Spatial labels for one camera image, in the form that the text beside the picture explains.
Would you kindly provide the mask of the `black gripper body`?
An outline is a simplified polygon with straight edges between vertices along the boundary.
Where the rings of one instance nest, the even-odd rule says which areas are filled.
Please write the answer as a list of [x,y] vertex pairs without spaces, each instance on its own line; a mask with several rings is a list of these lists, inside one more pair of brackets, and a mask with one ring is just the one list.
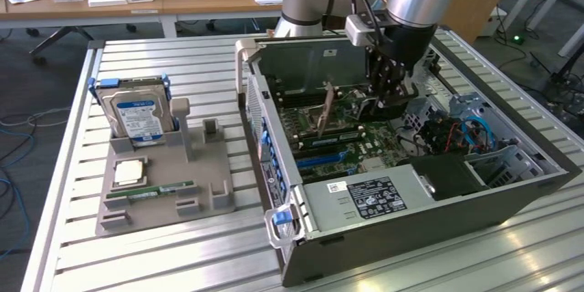
[[422,28],[388,26],[380,41],[373,42],[373,51],[366,59],[366,75],[372,76],[378,57],[381,60],[393,60],[406,72],[412,71],[424,56],[436,28],[436,26]]

